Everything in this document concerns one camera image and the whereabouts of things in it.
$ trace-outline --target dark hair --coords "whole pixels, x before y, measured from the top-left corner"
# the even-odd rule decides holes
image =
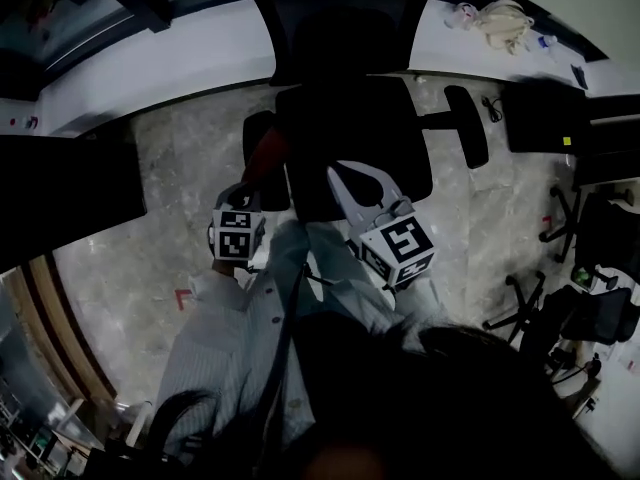
[[[438,327],[420,331],[411,351],[402,327],[370,335],[353,325],[344,340],[338,333],[327,343],[320,332],[318,343],[298,347],[296,342],[317,424],[285,452],[267,449],[262,477],[298,478],[318,450],[341,439],[376,451],[387,478],[616,478],[545,373],[505,341],[476,329]],[[354,335],[355,326],[362,332]],[[331,321],[327,329],[335,329]],[[309,351],[318,347],[314,357]],[[353,360],[335,373],[332,361],[344,362],[345,353]],[[304,364],[314,361],[321,372],[309,379]],[[314,402],[319,385],[333,388]],[[190,403],[204,398],[181,394],[165,402],[150,432],[156,450]],[[172,406],[171,414],[163,411]],[[250,419],[238,415],[219,435],[206,437],[190,474],[249,477],[243,449]]]

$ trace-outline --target wooden panel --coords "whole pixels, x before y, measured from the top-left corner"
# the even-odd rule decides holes
[[[54,381],[54,384],[61,384],[69,397],[84,399],[84,393],[67,370],[40,320],[22,269],[18,267],[5,278],[5,282],[18,320],[26,324],[28,334],[30,334],[38,349],[37,352],[39,353],[36,353],[36,356],[44,359],[43,366],[45,371],[53,373],[55,379],[52,379],[52,381]]]
[[[81,334],[78,323],[75,320],[75,316],[70,314],[70,308],[64,307],[66,296],[60,294],[65,299],[61,300],[58,289],[54,284],[52,273],[49,270],[47,259],[44,256],[39,256],[31,260],[29,269],[40,294],[46,318],[48,318],[53,332],[64,349],[64,353],[61,355],[66,354],[72,368],[78,373],[82,384],[86,386],[92,399],[113,400],[115,390],[106,379],[95,358],[92,357],[92,352],[87,350],[88,345],[84,338],[77,336],[78,332]]]

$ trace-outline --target black strap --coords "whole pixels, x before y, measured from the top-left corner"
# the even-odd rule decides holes
[[[304,276],[304,267],[298,272],[296,281],[293,285],[287,311],[282,321],[280,330],[280,338],[276,348],[276,355],[267,378],[260,401],[256,406],[251,424],[249,427],[249,443],[248,451],[250,453],[251,463],[254,465],[254,471],[258,470],[262,463],[263,450],[267,446],[265,442],[266,430],[269,420],[274,414],[274,408],[278,407],[278,400],[281,396],[281,387],[284,375],[287,370],[287,362],[289,359],[289,345],[291,344],[291,335],[293,324],[295,322],[296,309],[298,306],[298,295],[300,292],[300,283]]]

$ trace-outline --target chair leg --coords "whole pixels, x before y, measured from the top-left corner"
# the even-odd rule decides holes
[[[485,331],[493,331],[494,329],[499,329],[500,327],[505,327],[509,324],[513,324],[515,322],[518,321],[518,318],[520,318],[520,312],[517,312],[503,320],[500,320],[499,322],[496,322],[495,324],[490,324],[489,320],[485,320],[484,322],[482,322],[482,328]]]
[[[605,276],[602,272],[599,272],[595,268],[591,271],[591,274],[593,275],[593,277],[596,277],[600,279],[600,281],[602,281],[603,283],[606,283],[608,291],[613,290],[618,284],[618,276],[613,276],[613,277]]]
[[[520,288],[518,280],[513,276],[507,276],[504,283],[507,286],[513,286],[513,289],[516,292],[516,299],[518,301],[518,309],[525,307],[527,303],[524,300],[524,295],[522,295],[522,289]]]
[[[518,333],[522,330],[525,322],[533,313],[533,306],[536,305],[536,302],[538,302],[540,295],[542,295],[542,286],[544,285],[545,275],[542,272],[538,271],[536,272],[536,277],[538,278],[538,284],[533,290],[533,293],[531,294],[531,297],[529,297],[527,303],[520,307],[519,313],[521,314],[521,318],[516,322],[516,325],[513,326],[507,343],[511,343],[516,338]],[[514,285],[514,288],[516,288],[516,296],[518,297],[518,299],[522,298],[520,285],[517,282]]]
[[[567,203],[567,200],[564,197],[564,194],[557,187],[554,187],[554,188],[555,190],[553,189],[551,190],[551,195],[553,197],[557,197],[558,201],[560,201],[560,206],[562,206],[562,211],[564,213],[565,219],[567,220],[567,222],[570,220],[573,220],[572,219],[573,213],[571,212],[571,208],[569,208],[569,203]]]
[[[569,254],[569,249],[571,248],[571,242],[573,242],[574,236],[575,236],[575,230],[571,229],[571,231],[567,233],[567,237],[564,239],[564,245],[562,246],[562,253],[555,255],[556,262],[564,263],[564,260],[567,259],[567,254]]]
[[[549,242],[553,242],[554,240],[557,240],[558,238],[560,238],[561,236],[566,235],[569,232],[569,226],[564,225],[562,226],[560,229],[556,229],[553,233],[551,233],[550,235],[547,235],[547,233],[540,233],[538,235],[538,238],[540,239],[540,241],[542,243],[549,243]]]
[[[511,331],[509,339],[507,340],[508,343],[511,343],[518,335],[520,330],[522,330],[527,319],[533,312],[533,307],[540,298],[540,295],[542,295],[542,286],[544,284],[545,276],[542,272],[536,272],[536,277],[538,278],[538,284],[531,294],[531,297],[529,297],[529,300],[525,300],[524,295],[522,294],[522,288],[520,287],[520,283],[518,283],[518,280],[513,276],[507,276],[507,278],[505,279],[505,284],[507,286],[513,286],[513,289],[516,292],[516,299],[518,300],[518,310],[515,314],[495,323],[490,323],[489,320],[485,320],[482,323],[482,328],[486,331],[492,331],[494,329],[499,329],[500,327],[505,327],[509,324],[515,324]]]

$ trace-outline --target shirt sleeve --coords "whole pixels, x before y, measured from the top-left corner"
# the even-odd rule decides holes
[[[207,390],[211,403],[197,407],[174,427],[171,441],[201,432],[223,410],[223,399],[237,380],[246,315],[246,293],[235,279],[209,271],[190,279],[196,308],[176,336],[156,407],[188,390]]]
[[[406,290],[396,294],[396,312],[424,325],[451,323],[428,276],[416,279]]]

